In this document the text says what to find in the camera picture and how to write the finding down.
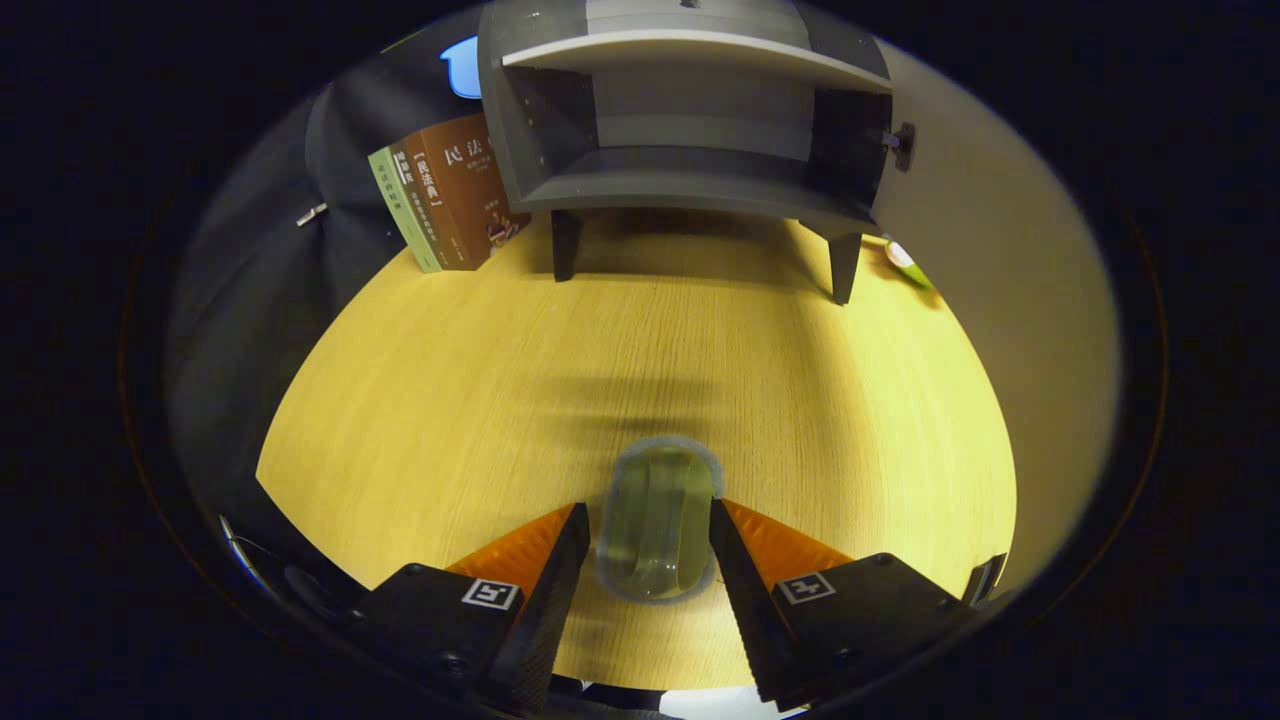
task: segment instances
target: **book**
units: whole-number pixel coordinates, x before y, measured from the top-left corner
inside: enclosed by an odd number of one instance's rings
[[[529,224],[507,205],[484,113],[422,128],[371,154],[369,165],[426,273],[475,270]]]

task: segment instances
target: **blue object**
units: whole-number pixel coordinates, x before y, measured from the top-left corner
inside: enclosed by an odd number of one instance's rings
[[[440,53],[440,59],[449,63],[449,86],[460,97],[480,99],[480,69],[476,67],[476,44],[479,37],[458,42]]]

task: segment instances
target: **green pen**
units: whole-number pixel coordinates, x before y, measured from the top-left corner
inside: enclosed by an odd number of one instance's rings
[[[933,283],[929,282],[929,277],[924,274],[924,270],[922,270],[919,265],[915,264],[915,260],[911,260],[911,256],[906,254],[906,250],[902,250],[901,245],[893,242],[892,237],[887,234],[884,237],[864,234],[863,242],[883,247],[884,255],[888,258],[888,261],[897,268],[897,272],[911,278],[920,287],[933,290]]]

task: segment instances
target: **wooden table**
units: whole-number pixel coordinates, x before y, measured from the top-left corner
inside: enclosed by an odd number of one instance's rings
[[[726,497],[854,557],[893,552],[952,594],[1009,551],[1014,462],[991,384],[946,304],[878,247],[837,306],[826,242],[794,222],[600,211],[567,283],[548,225],[474,273],[425,275],[402,252],[280,404],[259,480],[366,587],[568,502],[598,533],[616,456],[664,433],[719,456]],[[556,671],[754,684],[723,584],[640,606],[590,561]]]

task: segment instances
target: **green book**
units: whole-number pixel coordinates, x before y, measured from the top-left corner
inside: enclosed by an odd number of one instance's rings
[[[440,272],[440,261],[435,259],[435,252],[428,243],[426,234],[419,225],[419,220],[413,215],[413,209],[410,204],[408,188],[406,186],[412,187],[413,178],[404,176],[396,158],[392,156],[390,147],[383,147],[370,155],[369,167],[374,170],[378,188],[383,193],[387,209],[392,211],[396,227],[404,236],[404,241],[408,243],[408,249],[413,252],[413,258],[417,259],[417,264],[422,268],[422,272]]]

